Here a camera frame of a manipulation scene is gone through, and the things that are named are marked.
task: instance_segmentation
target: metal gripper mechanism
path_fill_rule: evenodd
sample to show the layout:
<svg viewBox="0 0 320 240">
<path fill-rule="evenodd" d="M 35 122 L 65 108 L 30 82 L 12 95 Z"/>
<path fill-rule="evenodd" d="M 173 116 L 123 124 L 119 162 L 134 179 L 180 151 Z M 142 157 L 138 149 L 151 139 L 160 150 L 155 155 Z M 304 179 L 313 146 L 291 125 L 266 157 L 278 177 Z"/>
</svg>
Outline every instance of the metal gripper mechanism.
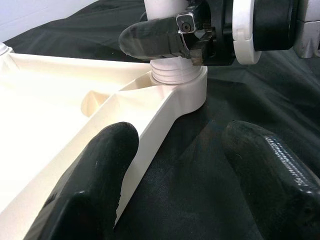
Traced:
<svg viewBox="0 0 320 240">
<path fill-rule="evenodd" d="M 154 60 L 181 56 L 194 66 L 256 64 L 263 51 L 320 57 L 318 0 L 189 0 L 184 12 L 122 32 L 126 54 Z"/>
</svg>

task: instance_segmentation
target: white plastic part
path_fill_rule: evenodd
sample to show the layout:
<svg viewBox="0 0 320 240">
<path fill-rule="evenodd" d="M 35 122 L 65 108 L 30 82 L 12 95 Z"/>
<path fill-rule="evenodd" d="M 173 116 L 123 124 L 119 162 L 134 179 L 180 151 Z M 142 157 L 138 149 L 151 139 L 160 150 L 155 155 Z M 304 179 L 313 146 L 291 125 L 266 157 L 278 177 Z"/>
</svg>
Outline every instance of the white plastic part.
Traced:
<svg viewBox="0 0 320 240">
<path fill-rule="evenodd" d="M 185 12 L 187 0 L 144 0 L 148 20 L 168 18 Z M 193 66 L 191 59 L 173 57 L 151 60 L 152 76 L 165 84 L 184 84 L 199 76 L 201 67 Z"/>
<path fill-rule="evenodd" d="M 19 182 L 11 199 L 17 196 L 0 213 L 1 240 L 23 239 L 86 144 L 106 126 L 125 121 L 137 129 L 139 148 L 123 179 L 119 219 L 174 121 L 206 100 L 207 67 L 179 85 L 154 81 L 150 70 L 143 63 L 0 56 L 0 170 L 12 175 L 0 180 L 0 193 L 3 183 L 10 188 Z"/>
<path fill-rule="evenodd" d="M 256 64 L 261 51 L 255 51 L 253 38 L 255 0 L 233 0 L 232 36 L 236 59 L 240 64 Z"/>
<path fill-rule="evenodd" d="M 4 43 L 0 42 L 0 56 L 8 52 L 10 49 L 7 45 Z"/>
</svg>

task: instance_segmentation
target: white ring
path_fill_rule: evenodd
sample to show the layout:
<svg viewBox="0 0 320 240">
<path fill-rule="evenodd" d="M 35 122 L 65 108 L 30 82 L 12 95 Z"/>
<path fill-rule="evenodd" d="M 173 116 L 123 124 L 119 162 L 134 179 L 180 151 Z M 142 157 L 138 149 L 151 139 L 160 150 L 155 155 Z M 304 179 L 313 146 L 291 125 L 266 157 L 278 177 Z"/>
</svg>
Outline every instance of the white ring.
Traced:
<svg viewBox="0 0 320 240">
<path fill-rule="evenodd" d="M 256 64 L 261 56 L 261 51 L 255 51 L 254 47 L 254 6 L 255 0 L 233 0 L 233 46 L 240 64 Z"/>
</svg>

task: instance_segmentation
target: black cylinder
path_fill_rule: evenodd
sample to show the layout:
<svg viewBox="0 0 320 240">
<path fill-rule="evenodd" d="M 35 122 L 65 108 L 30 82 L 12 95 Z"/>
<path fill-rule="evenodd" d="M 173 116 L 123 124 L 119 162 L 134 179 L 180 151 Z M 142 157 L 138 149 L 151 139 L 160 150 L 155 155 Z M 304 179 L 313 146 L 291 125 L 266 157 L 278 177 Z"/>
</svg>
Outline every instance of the black cylinder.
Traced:
<svg viewBox="0 0 320 240">
<path fill-rule="evenodd" d="M 287 50 L 294 44 L 298 0 L 255 0 L 253 43 L 256 51 Z"/>
</svg>

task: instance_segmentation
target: wrinkled black fabric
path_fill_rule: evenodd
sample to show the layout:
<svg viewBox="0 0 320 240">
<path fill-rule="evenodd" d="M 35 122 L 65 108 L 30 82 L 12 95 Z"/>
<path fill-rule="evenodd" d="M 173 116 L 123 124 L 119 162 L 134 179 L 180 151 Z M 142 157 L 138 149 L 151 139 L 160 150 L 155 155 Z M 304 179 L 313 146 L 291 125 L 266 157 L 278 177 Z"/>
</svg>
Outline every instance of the wrinkled black fabric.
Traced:
<svg viewBox="0 0 320 240">
<path fill-rule="evenodd" d="M 134 61 L 118 37 L 143 0 L 100 0 L 6 42 L 17 53 Z M 242 120 L 277 134 L 320 176 L 320 59 L 264 52 L 256 65 L 209 67 L 207 100 L 173 124 L 116 228 L 117 240 L 261 240 L 221 135 Z"/>
</svg>

